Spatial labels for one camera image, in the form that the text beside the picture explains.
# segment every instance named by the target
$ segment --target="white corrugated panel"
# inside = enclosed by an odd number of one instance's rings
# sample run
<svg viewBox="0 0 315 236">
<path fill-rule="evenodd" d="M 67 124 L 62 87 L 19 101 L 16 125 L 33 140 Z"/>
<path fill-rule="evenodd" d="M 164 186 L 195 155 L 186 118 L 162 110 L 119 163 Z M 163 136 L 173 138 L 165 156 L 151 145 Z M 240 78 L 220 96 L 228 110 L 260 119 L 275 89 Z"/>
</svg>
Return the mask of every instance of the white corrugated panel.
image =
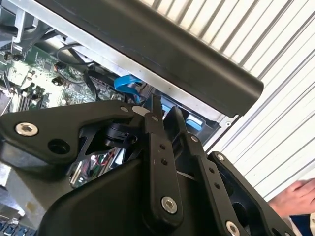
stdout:
<svg viewBox="0 0 315 236">
<path fill-rule="evenodd" d="M 265 84 L 212 150 L 266 199 L 315 177 L 315 1 L 142 1 Z"/>
</svg>

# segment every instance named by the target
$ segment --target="blue ribbon cable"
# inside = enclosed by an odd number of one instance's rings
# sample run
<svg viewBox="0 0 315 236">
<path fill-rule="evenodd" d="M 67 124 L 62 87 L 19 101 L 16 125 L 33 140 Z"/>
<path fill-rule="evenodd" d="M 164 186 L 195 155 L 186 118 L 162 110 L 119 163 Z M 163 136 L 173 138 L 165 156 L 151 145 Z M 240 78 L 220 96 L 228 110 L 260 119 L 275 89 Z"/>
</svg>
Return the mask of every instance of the blue ribbon cable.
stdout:
<svg viewBox="0 0 315 236">
<path fill-rule="evenodd" d="M 140 96 L 136 89 L 128 87 L 131 83 L 141 82 L 140 79 L 133 75 L 124 75 L 121 76 L 114 81 L 115 89 L 119 92 L 129 93 L 134 95 L 135 102 L 137 104 L 140 103 Z"/>
</svg>

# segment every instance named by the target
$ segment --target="finger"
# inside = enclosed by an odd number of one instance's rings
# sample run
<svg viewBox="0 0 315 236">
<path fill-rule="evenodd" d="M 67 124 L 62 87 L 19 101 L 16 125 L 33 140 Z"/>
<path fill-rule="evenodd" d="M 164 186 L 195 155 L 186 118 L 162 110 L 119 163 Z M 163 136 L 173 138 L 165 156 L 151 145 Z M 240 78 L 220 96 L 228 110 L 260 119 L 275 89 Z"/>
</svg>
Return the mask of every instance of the finger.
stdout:
<svg viewBox="0 0 315 236">
<path fill-rule="evenodd" d="M 302 197 L 309 194 L 313 189 L 315 189 L 315 179 L 312 179 L 302 187 L 296 189 L 295 192 L 298 196 Z"/>
<path fill-rule="evenodd" d="M 294 182 L 293 184 L 291 184 L 287 190 L 289 192 L 293 192 L 295 191 L 296 189 L 299 189 L 301 188 L 302 186 L 304 186 L 306 183 L 308 183 L 310 180 L 299 180 L 299 181 L 296 181 Z"/>
<path fill-rule="evenodd" d="M 306 194 L 303 198 L 309 199 L 309 201 L 314 200 L 315 199 L 315 188 L 311 192 Z"/>
<path fill-rule="evenodd" d="M 313 200 L 311 200 L 310 208 L 311 208 L 312 212 L 315 212 L 315 198 Z"/>
</svg>

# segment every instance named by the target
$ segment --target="green circuit board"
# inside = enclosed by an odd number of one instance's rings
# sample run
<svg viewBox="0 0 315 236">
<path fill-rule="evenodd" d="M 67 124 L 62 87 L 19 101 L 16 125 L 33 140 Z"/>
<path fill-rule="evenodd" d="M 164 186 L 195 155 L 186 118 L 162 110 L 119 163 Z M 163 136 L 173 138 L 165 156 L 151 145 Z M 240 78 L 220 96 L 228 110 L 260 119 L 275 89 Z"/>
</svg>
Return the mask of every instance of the green circuit board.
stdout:
<svg viewBox="0 0 315 236">
<path fill-rule="evenodd" d="M 54 56 L 38 47 L 32 47 L 21 61 L 5 61 L 4 52 L 2 52 L 0 53 L 0 72 L 5 71 L 9 81 L 19 87 L 23 88 L 23 86 L 28 85 L 25 83 L 32 83 L 43 88 L 46 95 L 49 95 L 47 107 L 93 102 L 94 97 L 85 83 L 67 82 L 62 86 L 57 86 L 52 82 L 54 78 L 59 76 L 54 70 L 54 65 L 57 62 L 58 60 Z M 67 66 L 60 73 L 69 81 L 73 81 L 74 78 L 77 82 L 83 81 L 82 73 L 71 66 Z M 108 86 L 100 83 L 94 84 L 100 99 L 124 99 L 121 94 L 116 93 Z"/>
</svg>

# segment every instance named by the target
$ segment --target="hex bolt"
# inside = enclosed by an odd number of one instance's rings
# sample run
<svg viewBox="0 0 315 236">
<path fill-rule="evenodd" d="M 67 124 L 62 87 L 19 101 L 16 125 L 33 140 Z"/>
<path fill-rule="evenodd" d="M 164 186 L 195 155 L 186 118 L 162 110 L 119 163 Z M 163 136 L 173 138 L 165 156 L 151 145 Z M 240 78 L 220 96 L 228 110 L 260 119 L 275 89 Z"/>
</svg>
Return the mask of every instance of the hex bolt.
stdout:
<svg viewBox="0 0 315 236">
<path fill-rule="evenodd" d="M 15 131 L 22 136 L 31 137 L 38 134 L 38 128 L 32 123 L 22 122 L 15 126 Z"/>
<path fill-rule="evenodd" d="M 232 236 L 240 236 L 240 231 L 232 221 L 226 222 L 226 228 Z"/>
<path fill-rule="evenodd" d="M 156 118 L 155 116 L 152 116 L 152 119 L 154 119 L 155 121 L 158 121 L 158 118 Z"/>
<path fill-rule="evenodd" d="M 224 157 L 221 154 L 218 154 L 217 156 L 220 161 L 224 161 Z"/>
<path fill-rule="evenodd" d="M 161 204 L 166 212 L 170 214 L 175 214 L 177 212 L 177 204 L 171 197 L 163 197 L 161 200 Z"/>
<path fill-rule="evenodd" d="M 120 109 L 124 112 L 129 112 L 129 110 L 126 107 L 120 107 Z"/>
<path fill-rule="evenodd" d="M 191 136 L 191 139 L 194 141 L 194 142 L 198 142 L 198 139 L 197 139 L 197 137 L 195 137 L 195 136 Z"/>
</svg>

